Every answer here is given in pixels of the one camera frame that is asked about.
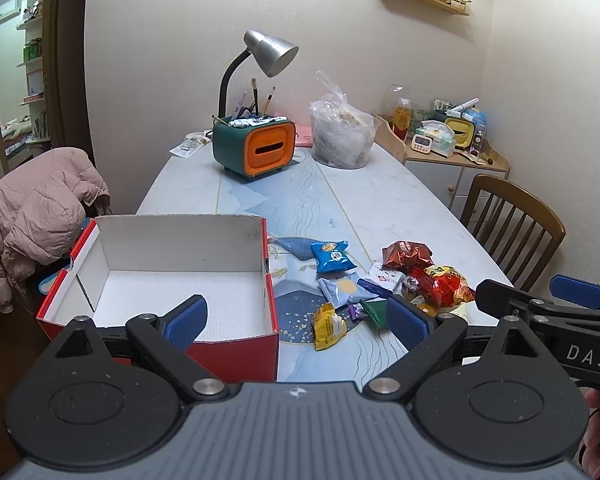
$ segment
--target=digital timer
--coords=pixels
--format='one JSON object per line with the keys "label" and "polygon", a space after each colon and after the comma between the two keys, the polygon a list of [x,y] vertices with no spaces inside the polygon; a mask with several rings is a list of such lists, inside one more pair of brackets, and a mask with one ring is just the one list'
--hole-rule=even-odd
{"label": "digital timer", "polygon": [[431,151],[432,140],[421,134],[414,134],[411,139],[411,149],[420,153],[429,153]]}

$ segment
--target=black lamp neck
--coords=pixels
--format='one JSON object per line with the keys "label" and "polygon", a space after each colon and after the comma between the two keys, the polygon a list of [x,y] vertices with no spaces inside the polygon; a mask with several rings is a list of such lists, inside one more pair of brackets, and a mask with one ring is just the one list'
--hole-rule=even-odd
{"label": "black lamp neck", "polygon": [[226,72],[222,76],[222,82],[220,83],[220,101],[218,104],[218,117],[221,119],[226,117],[226,91],[229,86],[229,79],[231,79],[232,74],[235,72],[235,69],[238,68],[240,63],[242,63],[250,55],[251,52],[249,49],[245,48],[240,56],[231,62],[231,65],[229,65],[229,68],[226,69]]}

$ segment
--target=human hand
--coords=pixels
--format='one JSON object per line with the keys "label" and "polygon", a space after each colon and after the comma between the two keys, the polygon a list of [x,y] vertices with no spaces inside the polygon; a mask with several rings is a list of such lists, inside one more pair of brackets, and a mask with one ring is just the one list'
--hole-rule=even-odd
{"label": "human hand", "polygon": [[590,388],[584,399],[593,410],[582,438],[586,449],[580,457],[582,470],[593,479],[600,478],[600,392]]}

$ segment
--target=pink puffer jacket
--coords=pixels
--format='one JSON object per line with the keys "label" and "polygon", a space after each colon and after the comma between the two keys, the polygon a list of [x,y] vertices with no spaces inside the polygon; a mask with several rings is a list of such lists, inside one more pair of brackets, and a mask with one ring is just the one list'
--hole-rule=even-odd
{"label": "pink puffer jacket", "polygon": [[107,184],[87,154],[56,148],[0,180],[0,307],[8,310],[11,285],[69,251],[80,233],[84,208],[109,206]]}

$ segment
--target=door frame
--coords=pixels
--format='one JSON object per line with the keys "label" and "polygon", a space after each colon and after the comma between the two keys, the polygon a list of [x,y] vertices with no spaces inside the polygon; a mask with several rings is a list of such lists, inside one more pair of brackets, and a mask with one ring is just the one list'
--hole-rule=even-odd
{"label": "door frame", "polygon": [[[56,59],[56,31],[58,30],[58,2],[59,0],[45,0],[42,18],[42,67],[45,78],[45,101],[47,124],[51,146],[56,148],[64,146],[62,129],[62,115],[59,105],[58,89],[58,63]],[[0,163],[4,174],[9,173],[7,156],[2,146],[2,133],[0,131]]]}

